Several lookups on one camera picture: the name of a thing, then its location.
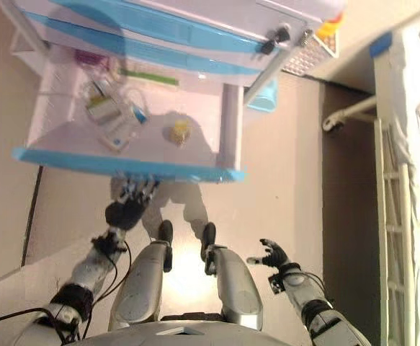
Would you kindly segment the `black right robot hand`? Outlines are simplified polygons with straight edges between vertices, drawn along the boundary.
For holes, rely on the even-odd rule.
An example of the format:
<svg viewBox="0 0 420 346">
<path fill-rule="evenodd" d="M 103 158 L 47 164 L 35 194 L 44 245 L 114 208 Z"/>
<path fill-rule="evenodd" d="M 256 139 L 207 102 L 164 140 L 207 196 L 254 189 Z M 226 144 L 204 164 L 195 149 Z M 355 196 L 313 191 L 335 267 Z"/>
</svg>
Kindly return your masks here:
<svg viewBox="0 0 420 346">
<path fill-rule="evenodd" d="M 259 241 L 264 246 L 264 250 L 267 255 L 263 257 L 248 257 L 246 262 L 249 265 L 264 265 L 280 269 L 281 266 L 288 263 L 288 256 L 283 248 L 275 241 L 270 239 L 260 239 Z"/>
</svg>

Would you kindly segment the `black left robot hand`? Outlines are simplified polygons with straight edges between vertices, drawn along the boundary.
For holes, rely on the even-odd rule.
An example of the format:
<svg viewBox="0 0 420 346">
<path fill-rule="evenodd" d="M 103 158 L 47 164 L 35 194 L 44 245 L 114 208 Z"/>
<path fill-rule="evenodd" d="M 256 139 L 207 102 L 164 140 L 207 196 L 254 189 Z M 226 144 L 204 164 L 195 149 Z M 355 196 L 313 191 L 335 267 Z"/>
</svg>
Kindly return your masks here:
<svg viewBox="0 0 420 346">
<path fill-rule="evenodd" d="M 110 180 L 112 202 L 104 212 L 107 224 L 124 231 L 131 230 L 142 218 L 159 185 L 158 180 L 113 177 Z"/>
</svg>

